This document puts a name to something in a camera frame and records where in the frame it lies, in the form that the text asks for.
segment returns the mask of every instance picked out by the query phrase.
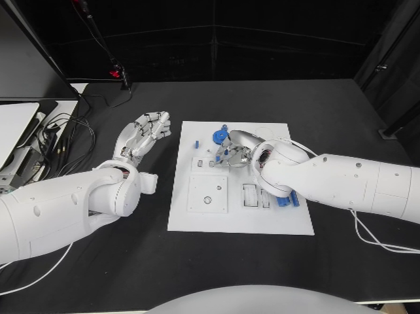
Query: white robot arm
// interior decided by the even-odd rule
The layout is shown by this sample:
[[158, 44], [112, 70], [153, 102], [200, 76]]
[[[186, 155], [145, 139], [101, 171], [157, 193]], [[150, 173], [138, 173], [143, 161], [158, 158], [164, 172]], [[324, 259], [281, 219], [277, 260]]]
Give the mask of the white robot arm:
[[156, 141], [171, 134], [169, 113], [148, 113], [117, 141], [114, 159], [92, 171], [24, 186], [0, 197], [0, 264], [43, 255], [134, 212], [157, 175], [137, 166]]
[[333, 207], [420, 224], [420, 168], [330, 154], [310, 159], [298, 146], [287, 139], [265, 141], [232, 131], [218, 152], [219, 163], [249, 164], [258, 184], [277, 197], [288, 197], [294, 189]]

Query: blue part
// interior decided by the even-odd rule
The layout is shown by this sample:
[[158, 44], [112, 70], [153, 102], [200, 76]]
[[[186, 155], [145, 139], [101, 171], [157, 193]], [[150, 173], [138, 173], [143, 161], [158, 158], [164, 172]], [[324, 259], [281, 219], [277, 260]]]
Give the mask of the blue part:
[[222, 145], [228, 135], [229, 135], [228, 126], [223, 124], [222, 129], [213, 133], [213, 142]]
[[290, 206], [291, 198], [277, 198], [279, 207]]
[[300, 206], [300, 202], [298, 202], [298, 196], [297, 196], [295, 190], [291, 193], [291, 197], [292, 197], [294, 206], [298, 207]]

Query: robotic hand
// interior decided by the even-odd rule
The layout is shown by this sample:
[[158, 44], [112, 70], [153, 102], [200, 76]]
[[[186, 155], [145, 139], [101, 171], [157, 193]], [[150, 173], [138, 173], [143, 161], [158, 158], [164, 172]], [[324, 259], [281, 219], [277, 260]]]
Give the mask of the robotic hand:
[[218, 151], [218, 164], [249, 165], [256, 184], [277, 197], [288, 197], [294, 189], [333, 207], [420, 224], [420, 168], [330, 154], [310, 159], [307, 151], [313, 153], [290, 139], [265, 141], [232, 131]]
[[171, 134], [170, 114], [148, 113], [124, 128], [114, 159], [92, 171], [24, 186], [0, 197], [0, 264], [43, 255], [134, 212], [157, 175], [137, 166], [158, 139]]

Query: black curtain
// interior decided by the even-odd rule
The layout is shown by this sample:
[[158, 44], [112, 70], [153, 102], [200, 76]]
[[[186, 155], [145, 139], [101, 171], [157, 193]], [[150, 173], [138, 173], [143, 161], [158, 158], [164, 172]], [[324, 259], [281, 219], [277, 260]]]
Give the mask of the black curtain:
[[[408, 0], [398, 10], [385, 36], [356, 76], [360, 85], [367, 80], [419, 4], [420, 0]], [[376, 75], [364, 93], [385, 122], [390, 125], [420, 100], [420, 15], [386, 64], [387, 70]], [[420, 116], [398, 133], [398, 137], [413, 163], [420, 166]]]
[[[69, 79], [111, 63], [73, 0], [14, 0]], [[134, 81], [353, 78], [400, 0], [88, 0]]]

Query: table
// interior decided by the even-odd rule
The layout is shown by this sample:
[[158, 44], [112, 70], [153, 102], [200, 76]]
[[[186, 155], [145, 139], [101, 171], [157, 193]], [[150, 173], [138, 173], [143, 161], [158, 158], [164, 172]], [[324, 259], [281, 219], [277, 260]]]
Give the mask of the table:
[[[91, 84], [85, 93], [107, 95], [112, 104], [127, 97], [109, 83]], [[173, 135], [140, 166], [160, 176], [157, 193], [143, 195], [131, 217], [76, 242], [40, 283], [0, 298], [0, 313], [143, 310], [197, 291], [251, 284], [307, 288], [356, 302], [420, 299], [420, 256], [363, 243], [341, 209], [308, 202], [315, 236], [167, 232], [184, 120], [285, 122], [292, 138], [318, 154], [411, 164], [399, 142], [380, 139], [385, 123], [353, 80], [141, 83], [122, 106], [109, 109], [98, 98], [92, 104], [96, 149], [82, 170], [111, 158], [118, 134], [141, 114], [170, 112]], [[84, 130], [72, 155], [88, 145]], [[420, 248], [420, 225], [380, 215], [360, 218], [385, 243]], [[40, 277], [63, 252], [9, 266], [0, 291]]]

